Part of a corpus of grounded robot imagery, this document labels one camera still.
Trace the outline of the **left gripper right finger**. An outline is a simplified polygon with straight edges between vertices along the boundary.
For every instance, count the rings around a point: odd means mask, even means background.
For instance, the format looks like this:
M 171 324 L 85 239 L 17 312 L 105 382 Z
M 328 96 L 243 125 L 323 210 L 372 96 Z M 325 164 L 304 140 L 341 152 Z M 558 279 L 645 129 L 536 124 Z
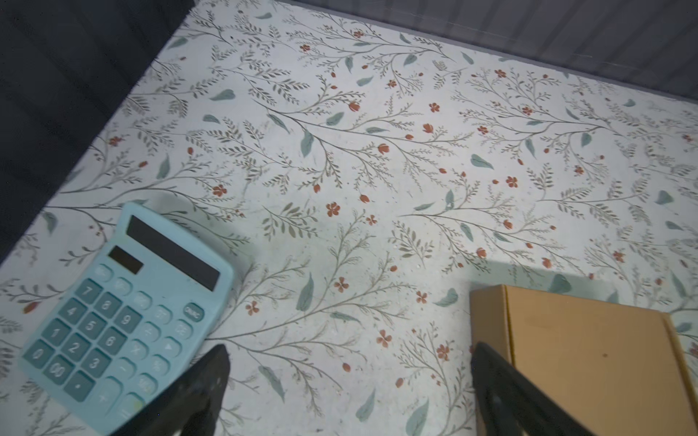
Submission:
M 589 435 L 486 343 L 474 347 L 474 391 L 487 435 Z

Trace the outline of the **brown cardboard box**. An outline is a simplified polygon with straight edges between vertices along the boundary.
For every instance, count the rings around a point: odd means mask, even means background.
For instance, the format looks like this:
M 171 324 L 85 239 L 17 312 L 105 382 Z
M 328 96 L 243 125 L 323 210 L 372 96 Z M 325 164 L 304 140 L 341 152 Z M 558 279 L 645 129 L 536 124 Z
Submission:
M 694 435 L 697 397 L 669 314 L 497 285 L 470 293 L 491 346 L 596 435 Z

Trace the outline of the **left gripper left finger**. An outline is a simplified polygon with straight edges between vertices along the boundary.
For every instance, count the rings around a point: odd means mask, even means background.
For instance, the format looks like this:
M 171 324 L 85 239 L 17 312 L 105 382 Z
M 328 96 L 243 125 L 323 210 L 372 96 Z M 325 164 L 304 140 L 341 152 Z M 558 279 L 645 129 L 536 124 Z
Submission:
M 213 435 L 230 372 L 225 346 L 209 350 L 115 435 Z

